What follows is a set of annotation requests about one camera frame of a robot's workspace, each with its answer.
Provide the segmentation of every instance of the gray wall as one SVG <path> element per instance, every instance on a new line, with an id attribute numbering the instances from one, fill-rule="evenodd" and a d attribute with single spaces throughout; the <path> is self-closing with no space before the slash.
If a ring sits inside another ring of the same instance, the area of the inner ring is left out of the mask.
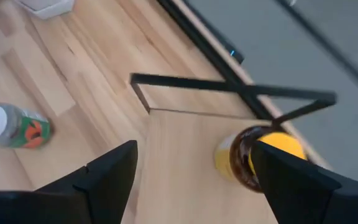
<path id="1" fill-rule="evenodd" d="M 358 84 L 346 71 L 273 0 L 190 3 L 242 51 L 242 66 L 257 83 L 336 91 L 336 106 L 295 120 L 294 124 L 336 172 L 358 180 Z M 304 103 L 275 102 L 283 111 Z"/>

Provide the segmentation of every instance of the green label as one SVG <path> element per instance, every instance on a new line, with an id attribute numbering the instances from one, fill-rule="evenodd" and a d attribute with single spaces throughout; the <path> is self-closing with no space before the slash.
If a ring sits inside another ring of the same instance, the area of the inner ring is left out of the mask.
<path id="1" fill-rule="evenodd" d="M 23 116 L 21 124 L 15 134 L 11 137 L 9 147 L 26 147 L 36 148 L 45 143 L 50 137 L 50 123 L 37 115 L 38 119 L 33 116 Z"/>

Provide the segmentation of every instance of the white container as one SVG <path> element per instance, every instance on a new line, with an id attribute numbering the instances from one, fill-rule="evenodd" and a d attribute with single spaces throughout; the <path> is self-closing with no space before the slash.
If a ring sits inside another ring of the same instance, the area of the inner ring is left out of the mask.
<path id="1" fill-rule="evenodd" d="M 75 0 L 14 0 L 24 9 L 41 19 L 70 12 Z"/>

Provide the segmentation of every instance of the plastic bottle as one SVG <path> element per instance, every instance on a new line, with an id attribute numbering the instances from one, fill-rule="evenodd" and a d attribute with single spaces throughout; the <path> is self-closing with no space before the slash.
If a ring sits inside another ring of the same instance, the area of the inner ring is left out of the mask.
<path id="1" fill-rule="evenodd" d="M 0 147 L 36 148 L 51 135 L 47 118 L 38 113 L 0 103 Z"/>

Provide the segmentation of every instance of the yellow lid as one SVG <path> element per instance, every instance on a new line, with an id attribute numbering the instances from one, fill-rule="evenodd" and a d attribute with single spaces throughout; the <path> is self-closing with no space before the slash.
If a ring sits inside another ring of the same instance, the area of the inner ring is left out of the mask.
<path id="1" fill-rule="evenodd" d="M 303 152 L 302 145 L 296 138 L 287 133 L 270 133 L 260 137 L 258 140 L 306 160 L 306 154 Z M 255 174 L 254 165 L 251 161 L 251 154 L 248 156 L 248 164 Z"/>

